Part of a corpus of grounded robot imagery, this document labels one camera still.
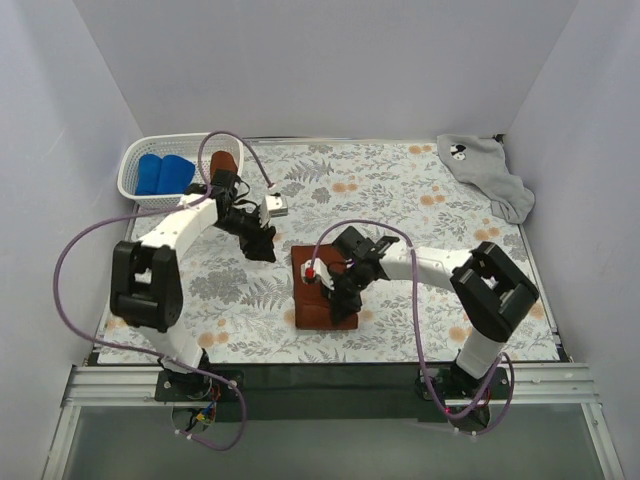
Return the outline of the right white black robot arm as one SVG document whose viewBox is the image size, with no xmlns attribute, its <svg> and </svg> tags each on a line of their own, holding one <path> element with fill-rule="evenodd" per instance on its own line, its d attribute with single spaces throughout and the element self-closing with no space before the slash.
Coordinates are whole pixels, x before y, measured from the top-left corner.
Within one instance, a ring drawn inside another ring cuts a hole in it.
<svg viewBox="0 0 640 480">
<path fill-rule="evenodd" d="M 346 262 L 342 271 L 321 260 L 308 261 L 303 271 L 305 279 L 321 282 L 334 323 L 359 312 L 361 292 L 379 280 L 410 280 L 457 295 L 472 325 L 450 367 L 452 388 L 464 397 L 486 389 L 489 370 L 539 299 L 534 283 L 492 242 L 471 250 L 415 247 L 396 236 L 374 242 L 350 226 L 332 247 Z"/>
</svg>

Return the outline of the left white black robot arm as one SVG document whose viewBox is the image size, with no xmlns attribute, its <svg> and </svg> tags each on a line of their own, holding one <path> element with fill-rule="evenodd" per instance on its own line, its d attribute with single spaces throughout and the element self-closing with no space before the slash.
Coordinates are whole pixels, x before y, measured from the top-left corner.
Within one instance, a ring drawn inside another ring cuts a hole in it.
<svg viewBox="0 0 640 480">
<path fill-rule="evenodd" d="M 238 238 L 246 259 L 276 261 L 273 216 L 287 213 L 284 197 L 271 194 L 251 211 L 238 197 L 241 178 L 216 169 L 208 184 L 192 183 L 181 196 L 180 209 L 166 216 L 136 242 L 121 241 L 113 251 L 110 310 L 139 331 L 160 354 L 158 363 L 169 383 L 193 400 L 205 398 L 213 386 L 205 350 L 180 319 L 183 289 L 179 262 L 210 227 Z"/>
</svg>

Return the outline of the brown towel pile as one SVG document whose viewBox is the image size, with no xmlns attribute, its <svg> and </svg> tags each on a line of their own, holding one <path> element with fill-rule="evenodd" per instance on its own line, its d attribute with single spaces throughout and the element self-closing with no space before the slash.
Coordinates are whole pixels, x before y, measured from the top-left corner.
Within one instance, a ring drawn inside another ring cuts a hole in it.
<svg viewBox="0 0 640 480">
<path fill-rule="evenodd" d="M 351 314 L 344 320 L 334 323 L 330 314 L 329 300 L 322 293 L 322 283 L 307 284 L 305 263 L 311 259 L 313 245 L 291 247 L 293 272 L 293 299 L 295 326 L 299 330 L 347 331 L 358 328 L 358 314 Z"/>
</svg>

